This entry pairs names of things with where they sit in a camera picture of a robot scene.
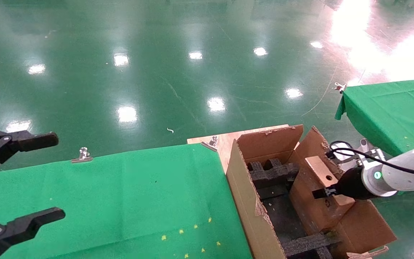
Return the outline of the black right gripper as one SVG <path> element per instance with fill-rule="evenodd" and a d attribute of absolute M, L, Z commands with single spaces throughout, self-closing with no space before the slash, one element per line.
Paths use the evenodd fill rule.
<path fill-rule="evenodd" d="M 367 189 L 362 179 L 363 169 L 363 166 L 351 168 L 342 175 L 337 183 L 313 191 L 314 199 L 344 195 L 353 199 L 366 200 Z"/>

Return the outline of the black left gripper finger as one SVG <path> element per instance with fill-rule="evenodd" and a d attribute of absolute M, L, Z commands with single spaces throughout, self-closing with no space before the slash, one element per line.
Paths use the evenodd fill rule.
<path fill-rule="evenodd" d="M 2 132 L 0 131 L 0 165 L 19 151 L 34 151 L 46 149 L 59 144 L 56 133 L 33 135 L 28 131 Z"/>
<path fill-rule="evenodd" d="M 0 224 L 0 256 L 12 246 L 33 239 L 43 225 L 62 220 L 65 216 L 64 210 L 49 208 Z"/>

